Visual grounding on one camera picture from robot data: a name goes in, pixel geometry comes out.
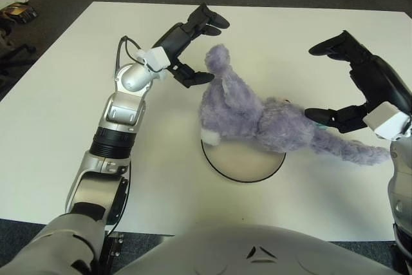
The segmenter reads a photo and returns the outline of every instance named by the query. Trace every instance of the round plate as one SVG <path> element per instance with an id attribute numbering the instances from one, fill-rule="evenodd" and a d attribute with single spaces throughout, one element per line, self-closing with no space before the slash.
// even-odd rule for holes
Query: round plate
<path id="1" fill-rule="evenodd" d="M 241 183 L 266 180 L 276 173 L 286 157 L 286 153 L 266 150 L 254 139 L 222 139 L 218 146 L 201 141 L 201 148 L 218 173 Z"/>

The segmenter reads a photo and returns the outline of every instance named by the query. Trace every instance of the tabletop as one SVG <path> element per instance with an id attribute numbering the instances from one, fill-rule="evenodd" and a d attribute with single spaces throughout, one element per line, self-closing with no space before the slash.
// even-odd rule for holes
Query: tabletop
<path id="1" fill-rule="evenodd" d="M 128 35 L 150 48 L 195 8 L 94 2 L 56 40 L 0 102 L 0 217 L 48 223 L 64 211 L 114 91 L 118 40 Z M 333 109 L 362 104 L 348 63 L 307 52 L 342 30 L 412 85 L 412 23 L 402 12 L 211 8 L 230 28 L 192 42 L 181 61 L 205 71 L 205 54 L 223 43 L 235 71 L 262 98 Z M 180 234 L 215 223 L 258 223 L 329 241 L 393 239 L 390 161 L 357 166 L 301 149 L 287 154 L 281 169 L 263 182 L 239 184 L 215 172 L 200 146 L 197 112 L 206 87 L 186 89 L 171 76 L 154 82 L 133 148 L 131 196 L 119 230 Z M 343 137 L 389 147 L 368 129 Z"/>

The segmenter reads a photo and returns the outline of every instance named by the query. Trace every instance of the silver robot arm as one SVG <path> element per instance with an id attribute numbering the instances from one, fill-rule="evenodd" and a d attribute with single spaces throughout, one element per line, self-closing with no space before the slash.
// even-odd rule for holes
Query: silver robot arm
<path id="1" fill-rule="evenodd" d="M 350 77 L 366 102 L 335 111 L 311 108 L 305 115 L 341 133 L 369 127 L 379 138 L 392 141 L 393 177 L 388 184 L 395 219 L 395 240 L 404 259 L 412 262 L 412 93 L 396 71 L 373 55 L 347 31 L 317 44 L 312 55 L 350 62 Z"/>
<path id="2" fill-rule="evenodd" d="M 178 56 L 199 35 L 220 34 L 216 27 L 227 28 L 229 23 L 202 4 L 185 24 L 174 25 L 149 51 L 139 50 L 136 63 L 117 70 L 116 91 L 84 154 L 66 200 L 66 213 L 1 268 L 1 275 L 100 274 L 105 227 L 118 223 L 127 201 L 130 184 L 124 175 L 131 167 L 130 153 L 145 113 L 145 96 L 165 69 L 186 88 L 210 82 L 212 74 L 194 72 Z"/>

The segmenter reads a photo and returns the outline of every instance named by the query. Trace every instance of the stuffed animal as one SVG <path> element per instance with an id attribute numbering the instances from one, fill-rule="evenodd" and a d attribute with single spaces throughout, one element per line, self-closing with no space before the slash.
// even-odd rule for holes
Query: stuffed animal
<path id="1" fill-rule="evenodd" d="M 199 110 L 204 143 L 217 146 L 222 137 L 254 138 L 278 153 L 308 146 L 316 153 L 362 165 L 389 159 L 387 149 L 344 140 L 306 118 L 303 108 L 287 100 L 261 100 L 234 72 L 224 45 L 213 47 L 205 63 L 215 78 L 203 94 Z"/>

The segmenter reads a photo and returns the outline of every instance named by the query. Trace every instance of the purple stuffed animal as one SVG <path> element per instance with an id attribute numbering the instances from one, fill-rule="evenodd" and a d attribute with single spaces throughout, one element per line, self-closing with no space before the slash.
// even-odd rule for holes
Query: purple stuffed animal
<path id="1" fill-rule="evenodd" d="M 371 166 L 389 159 L 387 149 L 343 140 L 286 100 L 272 97 L 262 101 L 234 72 L 224 45 L 213 47 L 205 63 L 215 78 L 203 94 L 199 110 L 204 143 L 217 146 L 221 137 L 255 138 L 278 153 L 309 146 L 316 153 L 330 153 L 356 164 Z"/>

